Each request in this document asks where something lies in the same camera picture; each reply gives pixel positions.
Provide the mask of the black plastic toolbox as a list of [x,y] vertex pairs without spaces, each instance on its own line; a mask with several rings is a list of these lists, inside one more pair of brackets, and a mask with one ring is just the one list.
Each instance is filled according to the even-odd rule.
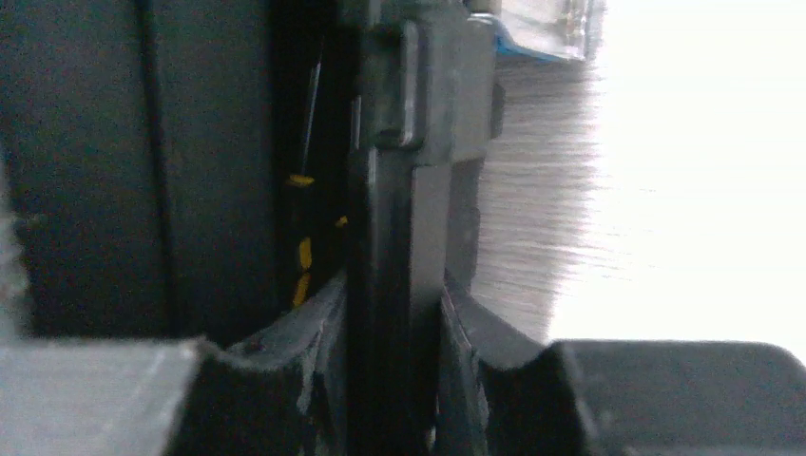
[[[441,302],[470,293],[495,66],[573,68],[598,1],[5,1],[1,349],[53,339],[229,349],[337,274],[346,451],[440,455]],[[286,180],[310,71],[305,302]]]

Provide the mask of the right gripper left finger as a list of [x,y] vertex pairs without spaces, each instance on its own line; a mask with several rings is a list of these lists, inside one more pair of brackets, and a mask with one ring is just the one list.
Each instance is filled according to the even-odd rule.
[[53,339],[1,349],[5,455],[342,455],[337,274],[229,349],[202,339]]

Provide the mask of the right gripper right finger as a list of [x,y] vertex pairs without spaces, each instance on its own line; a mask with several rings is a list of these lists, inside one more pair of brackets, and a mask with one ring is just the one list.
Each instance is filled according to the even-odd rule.
[[441,302],[440,455],[801,455],[805,369],[746,342],[541,345],[452,278]]

